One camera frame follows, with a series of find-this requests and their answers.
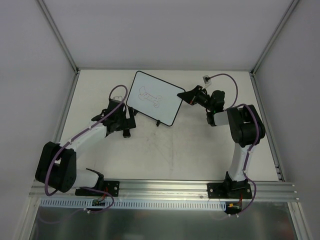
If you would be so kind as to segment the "black felt whiteboard eraser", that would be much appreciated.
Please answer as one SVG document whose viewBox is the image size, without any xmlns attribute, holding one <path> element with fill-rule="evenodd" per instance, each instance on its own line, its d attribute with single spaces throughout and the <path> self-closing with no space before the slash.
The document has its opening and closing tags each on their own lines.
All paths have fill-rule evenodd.
<svg viewBox="0 0 320 240">
<path fill-rule="evenodd" d="M 124 129 L 122 136 L 123 136 L 123 138 L 130 138 L 131 137 L 130 130 L 129 129 Z"/>
</svg>

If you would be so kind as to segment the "white whiteboard black frame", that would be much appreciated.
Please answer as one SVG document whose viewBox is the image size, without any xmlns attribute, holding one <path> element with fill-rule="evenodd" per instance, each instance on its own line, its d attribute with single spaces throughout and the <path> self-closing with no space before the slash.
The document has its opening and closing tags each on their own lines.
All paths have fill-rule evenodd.
<svg viewBox="0 0 320 240">
<path fill-rule="evenodd" d="M 184 92 L 182 87 L 139 70 L 134 75 L 126 105 L 171 127 L 182 104 L 178 94 Z"/>
</svg>

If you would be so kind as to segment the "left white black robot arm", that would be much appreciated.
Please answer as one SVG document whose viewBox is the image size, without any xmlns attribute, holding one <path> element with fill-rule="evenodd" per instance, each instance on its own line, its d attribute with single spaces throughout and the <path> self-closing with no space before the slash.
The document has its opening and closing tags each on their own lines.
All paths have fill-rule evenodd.
<svg viewBox="0 0 320 240">
<path fill-rule="evenodd" d="M 108 107 L 93 117 L 77 135 L 58 143 L 49 141 L 42 149 L 35 179 L 45 188 L 66 193 L 76 188 L 78 196 L 99 195 L 107 190 L 104 175 L 93 169 L 79 169 L 77 159 L 86 150 L 114 132 L 131 136 L 136 128 L 135 110 L 123 101 L 110 99 Z"/>
</svg>

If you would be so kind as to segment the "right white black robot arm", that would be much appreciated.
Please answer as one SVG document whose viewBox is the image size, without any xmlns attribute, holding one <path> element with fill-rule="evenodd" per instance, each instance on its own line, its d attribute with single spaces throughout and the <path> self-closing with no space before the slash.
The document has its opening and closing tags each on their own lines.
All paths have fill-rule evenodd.
<svg viewBox="0 0 320 240">
<path fill-rule="evenodd" d="M 215 90 L 211 95 L 201 86 L 177 96 L 187 104 L 200 105 L 206 110 L 207 123 L 212 127 L 229 126 L 234 142 L 234 152 L 230 168 L 221 183 L 207 184 L 210 199 L 252 199 L 253 191 L 249 183 L 247 168 L 251 153 L 265 137 L 265 126 L 254 105 L 241 104 L 224 109 L 225 92 Z"/>
</svg>

